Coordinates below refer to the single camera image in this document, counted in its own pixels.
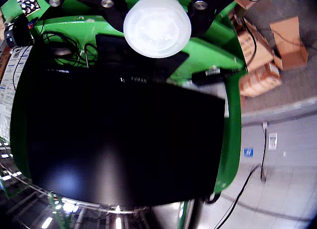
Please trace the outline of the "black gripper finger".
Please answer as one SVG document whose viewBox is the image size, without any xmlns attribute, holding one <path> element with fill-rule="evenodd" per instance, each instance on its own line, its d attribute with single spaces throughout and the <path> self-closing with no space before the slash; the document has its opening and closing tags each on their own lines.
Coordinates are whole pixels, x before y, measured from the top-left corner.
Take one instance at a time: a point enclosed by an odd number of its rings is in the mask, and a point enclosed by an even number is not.
<svg viewBox="0 0 317 229">
<path fill-rule="evenodd" d="M 47 0 L 51 6 L 56 7 L 65 0 Z M 115 30 L 123 32 L 123 23 L 129 11 L 126 0 L 76 0 L 99 11 L 107 23 Z"/>
<path fill-rule="evenodd" d="M 234 1 L 235 0 L 191 0 L 187 12 L 191 22 L 191 37 L 199 37 L 205 34 L 217 15 Z"/>
</svg>

